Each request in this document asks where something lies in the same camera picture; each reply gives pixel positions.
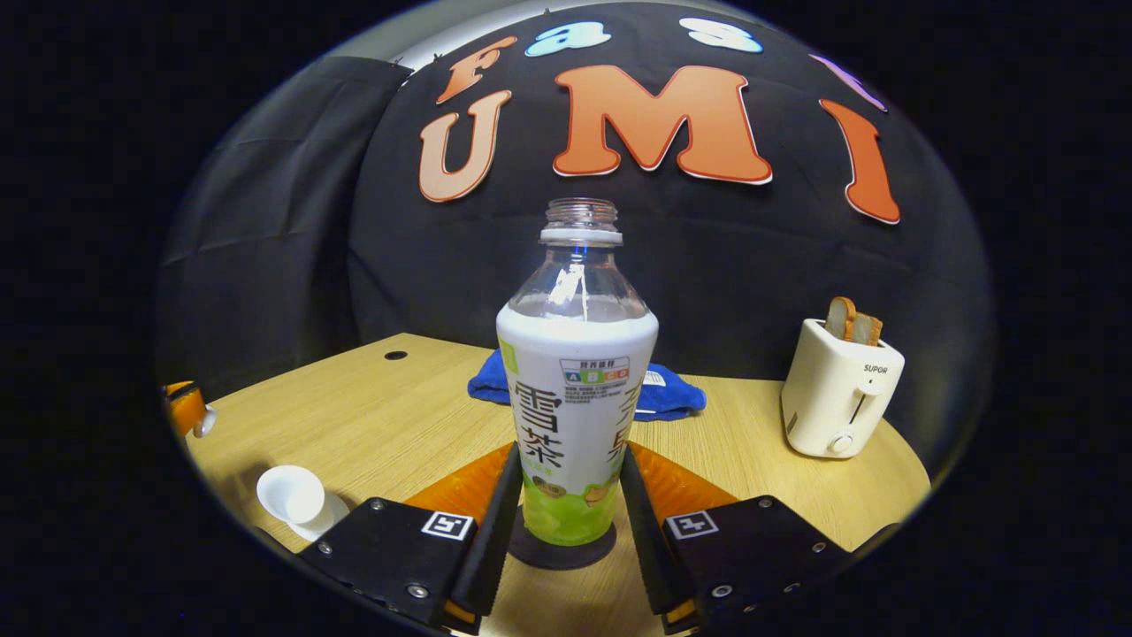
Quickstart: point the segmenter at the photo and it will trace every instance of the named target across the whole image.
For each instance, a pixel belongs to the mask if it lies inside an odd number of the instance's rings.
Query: orange letter
[[[480,80],[480,74],[475,69],[486,69],[496,63],[499,59],[499,49],[505,49],[517,42],[514,35],[508,35],[495,44],[489,44],[483,49],[468,55],[463,60],[452,64],[452,78],[448,79],[448,87],[436,98],[437,104],[443,104],[456,96],[461,91]]]
[[[444,167],[448,150],[448,131],[460,115],[448,113],[434,120],[421,130],[420,187],[424,198],[431,201],[458,199],[480,184],[495,155],[495,135],[499,122],[499,106],[511,98],[511,91],[499,91],[480,97],[468,107],[472,115],[472,149],[468,162],[456,172]]]
[[[885,223],[900,221],[900,208],[889,191],[889,174],[884,157],[876,145],[876,127],[856,112],[830,100],[818,100],[825,112],[841,126],[841,134],[849,146],[852,181],[846,186],[846,198],[857,212],[880,218]]]
[[[771,165],[758,156],[743,105],[747,79],[712,67],[684,67],[653,96],[614,66],[583,67],[558,75],[569,88],[569,140],[555,157],[558,174],[606,174],[621,157],[606,145],[606,120],[633,158],[655,170],[676,131],[688,122],[688,147],[676,156],[684,172],[704,179],[766,183]]]

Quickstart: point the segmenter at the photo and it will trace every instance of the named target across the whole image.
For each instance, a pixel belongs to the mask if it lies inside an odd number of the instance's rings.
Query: blue towel
[[[651,363],[649,371],[657,376],[645,376],[634,420],[679,421],[707,406],[707,397],[703,390],[684,382],[684,379],[668,368]],[[507,373],[503,369],[503,355],[498,350],[488,356],[480,373],[468,381],[468,394],[472,398],[511,405]]]

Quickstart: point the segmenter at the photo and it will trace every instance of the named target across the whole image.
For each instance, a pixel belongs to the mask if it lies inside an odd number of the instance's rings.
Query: plastic bottle
[[[618,475],[657,317],[617,269],[617,210],[550,201],[542,265],[496,317],[523,466],[524,524],[551,544],[612,524]]]

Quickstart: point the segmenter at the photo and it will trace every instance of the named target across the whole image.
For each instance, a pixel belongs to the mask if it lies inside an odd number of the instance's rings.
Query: white cup
[[[268,514],[311,542],[350,513],[341,498],[323,488],[318,476],[294,465],[264,472],[256,484],[256,496]]]

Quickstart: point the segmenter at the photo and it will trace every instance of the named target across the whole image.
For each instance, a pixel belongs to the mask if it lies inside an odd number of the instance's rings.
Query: white toaster
[[[786,438],[799,454],[851,458],[864,449],[884,415],[904,369],[885,344],[860,345],[825,332],[807,318],[782,386]]]

